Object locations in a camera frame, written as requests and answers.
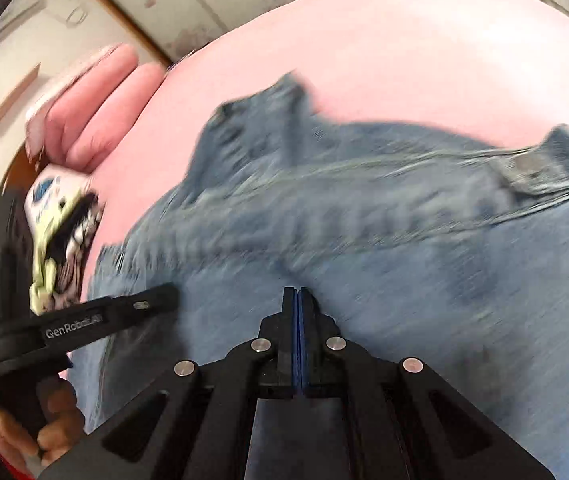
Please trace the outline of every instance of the blue denim jeans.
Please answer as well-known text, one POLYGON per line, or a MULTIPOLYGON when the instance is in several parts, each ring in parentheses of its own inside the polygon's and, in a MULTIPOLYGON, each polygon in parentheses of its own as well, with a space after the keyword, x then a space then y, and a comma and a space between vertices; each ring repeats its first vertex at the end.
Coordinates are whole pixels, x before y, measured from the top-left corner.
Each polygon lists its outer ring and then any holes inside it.
MULTIPOLYGON (((74 352, 89 431, 176 361, 257 336, 282 288, 307 286, 347 338, 419 356, 569 480, 567 126, 508 151, 331 124, 286 76, 219 108, 184 182, 103 249, 90 296, 165 282, 177 312, 74 352)), ((293 408, 259 406, 247 478, 346 478, 323 462, 340 454, 333 408, 301 408, 296 429, 293 408)))

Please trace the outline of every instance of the black handle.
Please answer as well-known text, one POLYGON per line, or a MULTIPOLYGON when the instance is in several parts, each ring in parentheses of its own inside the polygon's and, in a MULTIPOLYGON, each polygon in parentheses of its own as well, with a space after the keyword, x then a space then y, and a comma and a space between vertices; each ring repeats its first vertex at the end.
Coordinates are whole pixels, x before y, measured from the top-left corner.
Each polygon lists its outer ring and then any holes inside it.
POLYGON ((29 373, 15 372, 3 378, 0 384, 0 405, 24 426, 36 442, 38 433, 47 425, 37 395, 37 385, 41 380, 29 373))

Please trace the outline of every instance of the wall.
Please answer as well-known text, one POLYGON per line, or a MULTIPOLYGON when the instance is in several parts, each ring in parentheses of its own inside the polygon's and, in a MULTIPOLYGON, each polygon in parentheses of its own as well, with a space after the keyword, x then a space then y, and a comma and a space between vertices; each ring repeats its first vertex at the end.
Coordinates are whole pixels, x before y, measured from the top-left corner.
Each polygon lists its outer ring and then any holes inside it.
MULTIPOLYGON (((14 0, 12 6, 37 0, 14 0)), ((151 60, 149 53, 103 7, 94 0, 45 0, 37 12, 0 42, 0 103, 20 79, 38 62, 40 76, 0 123, 0 181, 15 152, 24 141, 24 112, 47 81, 74 60, 109 44, 126 41, 135 44, 140 61, 151 60), (67 17, 72 13, 71 23, 67 17)))

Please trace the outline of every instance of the metal screw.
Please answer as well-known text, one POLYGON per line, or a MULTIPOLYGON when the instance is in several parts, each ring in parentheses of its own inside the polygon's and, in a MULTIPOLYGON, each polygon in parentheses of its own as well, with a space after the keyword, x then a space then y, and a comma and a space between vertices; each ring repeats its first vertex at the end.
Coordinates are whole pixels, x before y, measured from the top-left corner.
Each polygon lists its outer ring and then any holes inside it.
POLYGON ((253 348, 256 352, 266 352, 271 348, 271 341, 262 337, 254 339, 251 342, 251 348, 253 348))
POLYGON ((173 371, 180 377, 191 375, 195 369, 196 365, 194 365, 191 361, 181 361, 173 367, 173 371))
POLYGON ((424 365, 422 364, 422 361, 420 359, 416 359, 415 357, 410 357, 402 362, 402 367, 412 374, 417 374, 418 372, 422 371, 424 365))
POLYGON ((340 336, 333 336, 327 339, 327 346, 332 350, 341 350, 347 346, 347 342, 340 336))

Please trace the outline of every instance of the hand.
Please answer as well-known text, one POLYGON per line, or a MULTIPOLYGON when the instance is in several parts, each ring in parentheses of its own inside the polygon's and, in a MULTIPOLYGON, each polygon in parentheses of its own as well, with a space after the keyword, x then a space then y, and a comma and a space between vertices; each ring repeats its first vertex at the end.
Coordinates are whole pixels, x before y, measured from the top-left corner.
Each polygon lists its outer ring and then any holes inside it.
POLYGON ((55 420, 38 433, 37 443, 26 429, 0 406, 0 454, 13 467, 29 474, 24 455, 37 456, 44 451, 42 465, 58 460, 84 435, 84 415, 76 406, 76 393, 71 383, 60 379, 60 386, 49 394, 46 408, 55 420))

